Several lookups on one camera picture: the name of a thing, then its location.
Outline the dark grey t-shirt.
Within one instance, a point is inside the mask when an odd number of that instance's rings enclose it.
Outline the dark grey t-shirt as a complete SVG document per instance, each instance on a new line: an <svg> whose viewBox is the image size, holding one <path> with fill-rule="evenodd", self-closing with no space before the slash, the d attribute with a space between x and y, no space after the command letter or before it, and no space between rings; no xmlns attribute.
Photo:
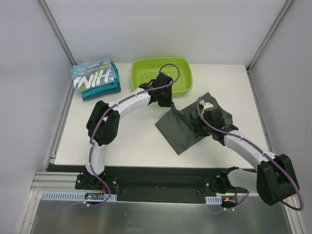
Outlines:
<svg viewBox="0 0 312 234"><path fill-rule="evenodd" d="M209 92L204 94L202 99L217 101ZM182 110L172 105L172 108L156 123L158 130L178 155L204 138L199 137L191 126L191 112L195 110L195 102ZM217 141L224 145L224 140Z"/></svg>

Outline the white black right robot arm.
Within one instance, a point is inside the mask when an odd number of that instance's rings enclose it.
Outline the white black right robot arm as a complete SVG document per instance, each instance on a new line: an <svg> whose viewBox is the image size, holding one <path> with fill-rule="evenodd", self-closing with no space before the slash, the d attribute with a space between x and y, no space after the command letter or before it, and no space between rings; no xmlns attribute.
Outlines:
<svg viewBox="0 0 312 234"><path fill-rule="evenodd" d="M245 159L254 172L245 171L239 167L230 167L221 172L220 176L210 183L217 193L224 194L235 188L243 188L249 192L256 191L267 205L278 202L290 207L284 200L297 195L303 209L303 198L291 159L285 155L276 155L262 149L248 139L233 124L227 124L221 108L211 102L205 102L201 97L195 103L196 131L199 136L211 136L221 145L233 150Z"/></svg>

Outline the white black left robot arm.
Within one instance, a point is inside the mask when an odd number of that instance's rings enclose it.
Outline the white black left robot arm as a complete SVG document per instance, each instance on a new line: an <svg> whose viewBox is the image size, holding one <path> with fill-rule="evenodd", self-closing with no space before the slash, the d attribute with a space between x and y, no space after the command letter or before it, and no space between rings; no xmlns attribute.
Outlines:
<svg viewBox="0 0 312 234"><path fill-rule="evenodd" d="M115 102L98 101L87 122L88 136L91 149L83 175L86 184L93 190L103 184L100 176L104 172L104 161L109 144L117 136L119 122L134 110L151 103L158 103L160 107L171 107L172 85L177 81L169 75L160 72L155 79L141 84L130 95Z"/></svg>

